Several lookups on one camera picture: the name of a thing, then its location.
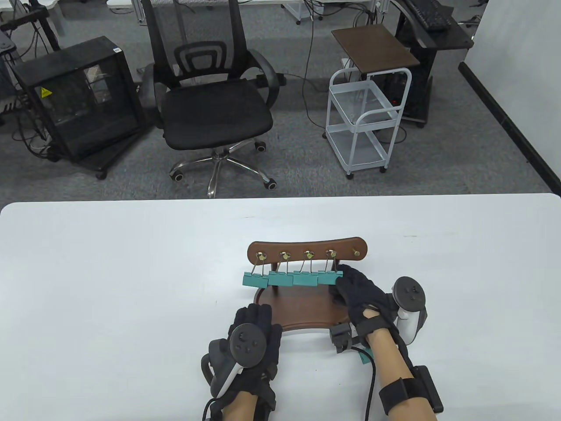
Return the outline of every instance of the hand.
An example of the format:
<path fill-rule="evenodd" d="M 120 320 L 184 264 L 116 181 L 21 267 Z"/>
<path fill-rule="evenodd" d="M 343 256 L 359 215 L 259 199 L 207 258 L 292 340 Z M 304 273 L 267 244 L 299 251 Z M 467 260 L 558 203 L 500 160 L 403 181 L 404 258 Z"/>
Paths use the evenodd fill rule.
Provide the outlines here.
<path fill-rule="evenodd" d="M 268 405 L 270 410 L 274 410 L 275 394 L 269 386 L 269 381 L 277 374 L 279 362 L 279 348 L 281 346 L 282 326 L 271 324 L 273 311 L 269 304 L 258 305 L 250 304 L 239 309 L 236 313 L 234 323 L 228 330 L 228 339 L 236 327 L 244 323 L 252 323 L 259 327 L 267 339 L 265 355 L 259 364 L 254 367 L 244 369 L 238 374 L 226 393 L 221 396 L 210 407 L 212 419 L 219 419 L 218 414 L 227 405 L 231 404 L 239 392 L 245 391 L 258 396 L 257 411 L 263 410 L 260 405 Z"/>
<path fill-rule="evenodd" d="M 329 286 L 329 292 L 335 301 L 347 306 L 352 324 L 357 326 L 366 318 L 376 316 L 375 311 L 384 319 L 391 320 L 391 304 L 384 291 L 362 272 L 346 264 L 338 265 L 337 269 L 343 271 L 343 276 L 337 278 L 335 285 Z"/>

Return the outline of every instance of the computer case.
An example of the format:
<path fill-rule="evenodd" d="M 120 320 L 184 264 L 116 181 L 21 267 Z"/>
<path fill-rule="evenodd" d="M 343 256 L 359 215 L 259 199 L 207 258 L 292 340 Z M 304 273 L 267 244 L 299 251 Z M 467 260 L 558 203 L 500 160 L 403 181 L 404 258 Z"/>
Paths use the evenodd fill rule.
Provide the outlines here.
<path fill-rule="evenodd" d="M 125 55 L 104 36 L 20 63 L 14 74 L 52 137 L 51 149 L 72 162 L 87 163 L 145 126 Z"/>

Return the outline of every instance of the forearm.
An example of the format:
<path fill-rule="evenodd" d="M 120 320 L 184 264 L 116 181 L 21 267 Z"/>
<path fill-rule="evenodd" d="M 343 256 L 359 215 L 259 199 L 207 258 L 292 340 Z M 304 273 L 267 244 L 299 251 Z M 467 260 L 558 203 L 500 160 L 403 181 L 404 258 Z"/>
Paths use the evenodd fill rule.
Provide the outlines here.
<path fill-rule="evenodd" d="M 365 310 L 364 316 L 378 315 L 372 310 Z M 387 386 L 399 378 L 412 378 L 413 374 L 399 353 L 392 335 L 387 329 L 378 329 L 367 337 L 374 360 L 376 375 L 380 387 Z M 414 397 L 394 406 L 389 412 L 390 421 L 434 421 L 436 416 L 429 401 L 423 397 Z"/>
<path fill-rule="evenodd" d="M 222 411 L 223 421 L 253 421 L 257 396 L 249 392 L 240 392 Z"/>

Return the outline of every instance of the keyboard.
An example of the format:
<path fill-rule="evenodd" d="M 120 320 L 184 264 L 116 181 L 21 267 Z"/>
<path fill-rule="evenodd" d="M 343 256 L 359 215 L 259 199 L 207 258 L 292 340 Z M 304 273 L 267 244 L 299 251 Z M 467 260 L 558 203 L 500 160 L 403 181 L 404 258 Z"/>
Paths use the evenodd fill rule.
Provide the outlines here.
<path fill-rule="evenodd" d="M 452 26 L 448 16 L 438 10 L 436 0 L 404 0 L 427 32 L 445 31 Z"/>

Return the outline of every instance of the black baseboard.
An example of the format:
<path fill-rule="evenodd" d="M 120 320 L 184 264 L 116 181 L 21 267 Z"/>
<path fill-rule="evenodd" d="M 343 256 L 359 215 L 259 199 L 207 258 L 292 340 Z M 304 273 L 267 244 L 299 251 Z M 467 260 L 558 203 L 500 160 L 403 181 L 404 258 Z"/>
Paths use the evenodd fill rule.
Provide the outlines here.
<path fill-rule="evenodd" d="M 501 127 L 511 137 L 512 141 L 520 149 L 520 152 L 526 157 L 528 162 L 534 167 L 536 172 L 545 181 L 553 193 L 561 196 L 561 180 L 549 165 L 543 160 L 534 147 L 528 142 L 528 139 L 520 132 L 516 124 L 508 117 L 501 106 L 495 101 L 493 96 L 483 86 L 480 80 L 473 74 L 471 69 L 465 62 L 461 62 L 458 70 L 466 78 L 477 96 L 483 101 L 483 104 L 489 109 L 491 114 L 496 118 Z"/>

